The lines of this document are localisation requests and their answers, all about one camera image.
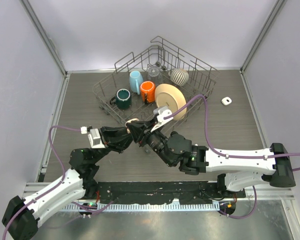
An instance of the orange mug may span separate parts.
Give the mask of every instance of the orange mug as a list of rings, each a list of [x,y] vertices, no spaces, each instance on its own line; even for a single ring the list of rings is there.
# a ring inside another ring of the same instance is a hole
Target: orange mug
[[[144,81],[140,85],[140,94],[145,104],[155,101],[156,85],[152,81]]]

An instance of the blue mug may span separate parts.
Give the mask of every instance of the blue mug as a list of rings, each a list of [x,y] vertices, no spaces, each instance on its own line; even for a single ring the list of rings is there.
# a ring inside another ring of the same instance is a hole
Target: blue mug
[[[132,71],[130,73],[130,88],[132,92],[140,95],[140,86],[144,82],[144,79],[139,71]]]

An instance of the striped ball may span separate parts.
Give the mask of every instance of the striped ball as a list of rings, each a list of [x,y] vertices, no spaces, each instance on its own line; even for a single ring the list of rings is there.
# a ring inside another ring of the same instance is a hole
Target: striped ball
[[[171,70],[170,80],[179,86],[183,86],[189,80],[189,74],[183,69],[175,68]]]

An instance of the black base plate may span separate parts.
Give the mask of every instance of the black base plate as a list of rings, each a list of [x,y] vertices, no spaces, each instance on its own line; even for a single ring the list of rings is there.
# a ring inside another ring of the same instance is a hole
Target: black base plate
[[[180,204],[210,204],[211,198],[233,198],[231,192],[217,191],[216,182],[207,181],[153,181],[153,182],[98,182],[100,201],[107,204],[170,204],[177,198]],[[236,192],[245,198],[245,190]]]

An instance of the mug handle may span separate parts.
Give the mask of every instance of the mug handle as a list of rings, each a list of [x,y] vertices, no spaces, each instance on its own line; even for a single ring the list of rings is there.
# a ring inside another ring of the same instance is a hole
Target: mug handle
[[[148,104],[148,103],[149,103],[149,102],[148,102],[148,99],[147,99],[147,96],[148,96],[148,94],[145,93],[145,94],[144,94],[144,103],[145,103],[145,104]]]
[[[110,99],[109,101],[110,105],[116,104],[116,96]]]
[[[137,79],[135,80],[135,86],[136,86],[136,92],[138,93],[138,95],[140,95],[140,87]]]

